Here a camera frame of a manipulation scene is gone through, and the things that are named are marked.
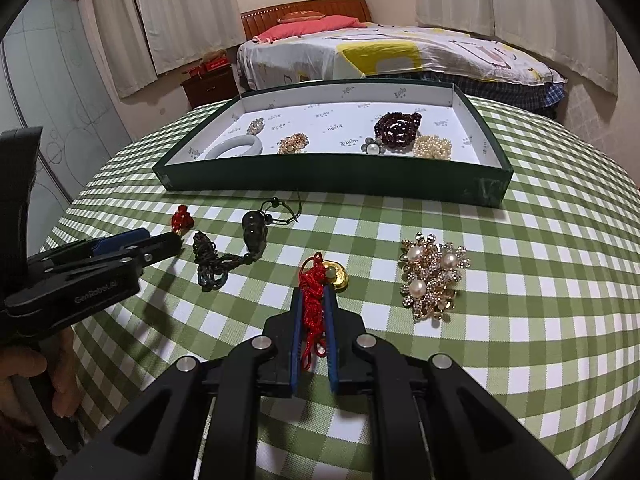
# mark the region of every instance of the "white bangle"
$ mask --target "white bangle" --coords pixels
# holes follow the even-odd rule
[[[262,153],[262,143],[260,142],[260,139],[258,139],[258,137],[252,135],[238,135],[237,137],[232,137],[231,139],[225,140],[224,142],[220,142],[220,144],[215,145],[209,150],[209,153],[207,153],[204,158],[205,160],[218,158],[223,153],[228,152],[233,148],[238,148],[239,146],[249,147],[249,149],[246,150],[241,156],[260,155]]]

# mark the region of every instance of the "human hand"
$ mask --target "human hand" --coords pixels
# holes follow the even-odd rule
[[[73,350],[74,332],[71,327],[58,333],[60,354],[54,365],[47,365],[43,355],[25,346],[0,349],[0,412],[8,418],[32,426],[33,421],[23,410],[9,377],[34,377],[49,369],[55,393],[51,403],[57,416],[73,415],[81,401],[76,381],[76,354]]]

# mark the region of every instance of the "wooden headboard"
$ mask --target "wooden headboard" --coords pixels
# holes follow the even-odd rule
[[[242,25],[244,26],[247,40],[277,25],[278,18],[297,10],[317,10],[327,16],[341,14],[358,18],[361,22],[371,21],[369,7],[367,7],[365,0],[307,0],[293,2],[243,12],[241,15]]]

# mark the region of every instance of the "bed sheet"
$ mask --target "bed sheet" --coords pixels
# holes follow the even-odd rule
[[[522,108],[529,112],[556,118],[556,108],[566,96],[564,83],[545,83],[544,85],[528,86],[503,83],[485,83],[462,75],[444,74],[441,72],[402,72],[399,74],[377,74],[376,78],[400,78],[418,81],[430,81],[444,84],[454,84],[466,95],[483,97],[507,105]]]
[[[526,86],[566,81],[526,52],[442,28],[370,24],[271,44],[248,41],[238,50],[238,61],[253,90],[425,70]]]

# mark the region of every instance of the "blue plaid sheet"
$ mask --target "blue plaid sheet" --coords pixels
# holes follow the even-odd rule
[[[447,84],[453,83],[467,95],[491,99],[547,116],[548,114],[545,108],[555,108],[566,95],[564,83],[546,83],[545,85],[536,86],[519,85],[501,81],[487,83],[461,75],[429,71],[379,74],[372,77],[417,79]]]

